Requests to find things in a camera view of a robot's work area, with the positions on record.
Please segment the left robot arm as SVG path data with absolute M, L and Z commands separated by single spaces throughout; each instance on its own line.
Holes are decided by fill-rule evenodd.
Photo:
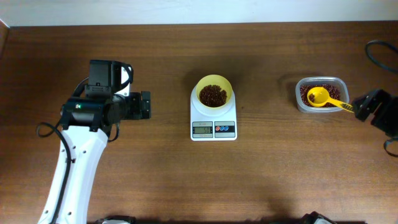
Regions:
M 57 166 L 39 223 L 86 223 L 91 190 L 101 155 L 117 138 L 122 120 L 151 117 L 150 92 L 131 92 L 132 65 L 114 60 L 90 60 L 90 73 L 62 106 L 50 128 L 60 139 Z

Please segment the yellow measuring scoop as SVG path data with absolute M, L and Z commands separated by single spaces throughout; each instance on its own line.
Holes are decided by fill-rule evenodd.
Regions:
M 331 98 L 329 92 L 324 87 L 314 87 L 310 89 L 307 93 L 307 100 L 314 107 L 322 107 L 325 104 L 330 103 L 345 111 L 351 113 L 354 112 L 353 106 L 340 100 Z

